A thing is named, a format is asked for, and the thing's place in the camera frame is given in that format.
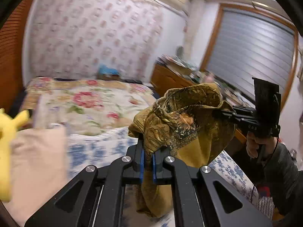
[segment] window blind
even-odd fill
[[[252,77],[273,82],[283,94],[291,71],[294,31],[263,15],[224,8],[206,70],[255,99]]]

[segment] pink cloth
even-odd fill
[[[67,182],[64,127],[27,129],[12,141],[12,199],[4,206],[20,225]]]

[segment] black jacket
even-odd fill
[[[285,215],[274,226],[303,226],[303,171],[298,171],[284,144],[278,143],[264,175],[275,206]]]

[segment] yellow plush toy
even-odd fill
[[[14,119],[0,109],[0,200],[10,201],[10,142],[16,136],[18,127],[27,123],[32,110],[20,112]]]

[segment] person's arm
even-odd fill
[[[268,159],[264,163],[264,174],[273,202],[279,212],[286,215],[278,226],[300,226],[298,222],[303,220],[303,172],[298,171],[285,145],[277,143],[273,137],[259,139],[249,133],[246,150],[250,157],[258,156],[259,144],[266,146],[265,157]]]

